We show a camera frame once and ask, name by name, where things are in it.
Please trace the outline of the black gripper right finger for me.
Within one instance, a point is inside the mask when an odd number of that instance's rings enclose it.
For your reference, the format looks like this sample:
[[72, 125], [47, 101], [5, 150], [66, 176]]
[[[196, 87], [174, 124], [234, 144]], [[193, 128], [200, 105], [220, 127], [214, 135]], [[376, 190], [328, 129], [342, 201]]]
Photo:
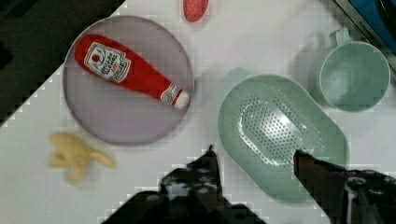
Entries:
[[347, 170], [298, 149], [293, 171], [332, 224], [396, 224], [395, 178]]

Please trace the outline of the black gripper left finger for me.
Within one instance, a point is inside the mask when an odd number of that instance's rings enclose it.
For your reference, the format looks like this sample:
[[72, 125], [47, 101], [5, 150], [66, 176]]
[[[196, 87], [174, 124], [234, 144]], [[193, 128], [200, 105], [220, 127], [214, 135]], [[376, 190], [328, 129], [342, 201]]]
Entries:
[[209, 215], [221, 204], [218, 156], [210, 145], [185, 168], [176, 168], [160, 182], [170, 215]]

